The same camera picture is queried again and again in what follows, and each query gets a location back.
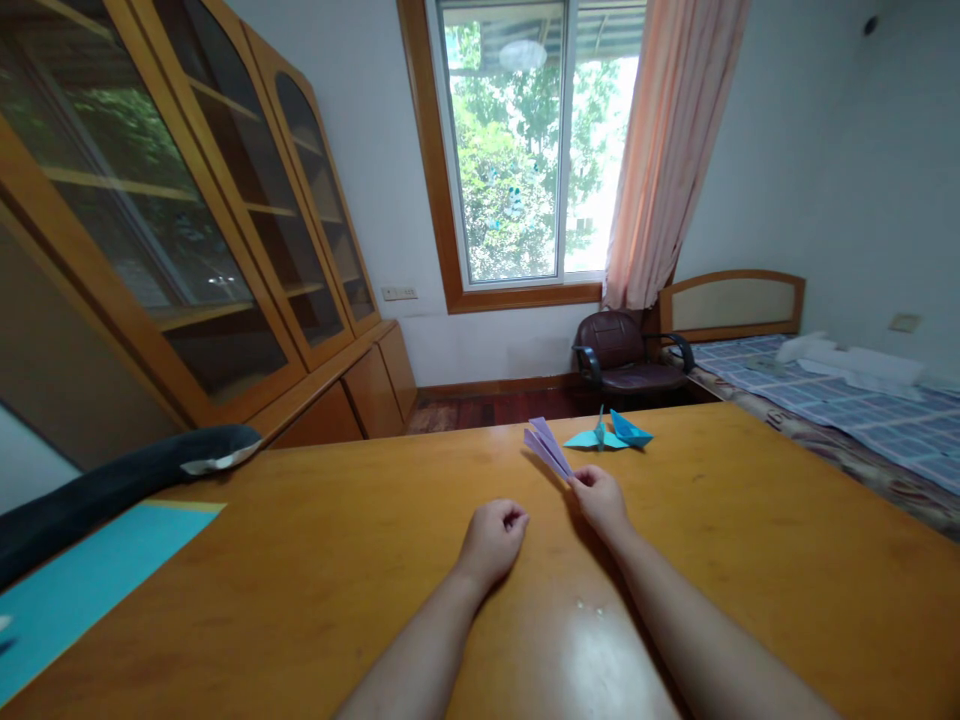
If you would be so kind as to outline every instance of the paper airplane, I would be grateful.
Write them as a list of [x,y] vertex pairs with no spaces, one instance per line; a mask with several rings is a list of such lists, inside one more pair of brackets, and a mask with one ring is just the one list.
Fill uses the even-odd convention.
[[610,417],[613,418],[613,432],[608,431],[603,424],[603,408],[601,407],[597,427],[593,430],[577,433],[567,440],[564,446],[578,448],[595,447],[600,450],[600,452],[603,452],[605,447],[614,450],[620,450],[625,447],[642,448],[653,440],[653,435],[638,428],[616,410],[610,411]]
[[550,426],[543,418],[534,418],[530,421],[533,425],[533,432],[530,428],[524,428],[523,444],[533,450],[547,466],[557,475],[566,480],[573,475],[573,468],[563,456],[560,449],[560,443],[550,431]]

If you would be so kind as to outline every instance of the chair armrest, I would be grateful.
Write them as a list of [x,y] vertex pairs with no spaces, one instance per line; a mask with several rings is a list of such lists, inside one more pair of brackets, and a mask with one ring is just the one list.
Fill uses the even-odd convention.
[[687,342],[687,339],[683,337],[683,335],[678,335],[677,333],[650,333],[644,334],[643,339],[646,341],[647,338],[653,337],[668,337],[677,344],[677,347],[680,348],[680,353],[683,355],[684,375],[689,375],[697,366],[696,361],[693,359],[693,350],[690,348],[690,343]]
[[600,377],[600,361],[597,360],[597,354],[589,345],[574,345],[574,351],[577,353],[577,366],[580,368],[580,376],[594,385],[602,384]]

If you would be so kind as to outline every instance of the forearm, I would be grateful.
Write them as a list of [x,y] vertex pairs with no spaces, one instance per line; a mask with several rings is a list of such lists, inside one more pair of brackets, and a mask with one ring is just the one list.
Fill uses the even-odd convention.
[[485,592],[456,570],[437,586],[337,718],[441,718]]
[[696,717],[838,717],[632,528],[608,538],[608,544]]

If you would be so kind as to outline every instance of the wooden headboard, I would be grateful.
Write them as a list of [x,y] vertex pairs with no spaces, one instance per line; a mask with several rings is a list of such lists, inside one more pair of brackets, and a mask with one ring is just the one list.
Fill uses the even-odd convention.
[[727,270],[660,291],[660,332],[690,342],[800,332],[807,281],[771,270]]

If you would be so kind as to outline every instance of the wooden table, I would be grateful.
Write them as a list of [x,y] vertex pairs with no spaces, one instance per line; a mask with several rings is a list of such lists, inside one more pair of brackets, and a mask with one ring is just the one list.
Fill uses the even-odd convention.
[[[568,451],[640,531],[849,717],[960,711],[960,551],[727,403],[629,414],[646,452]],[[561,440],[595,418],[551,422]],[[323,717],[453,563],[474,507],[531,515],[451,717],[653,717],[664,683],[611,560],[521,426],[266,452],[176,557],[7,717]]]

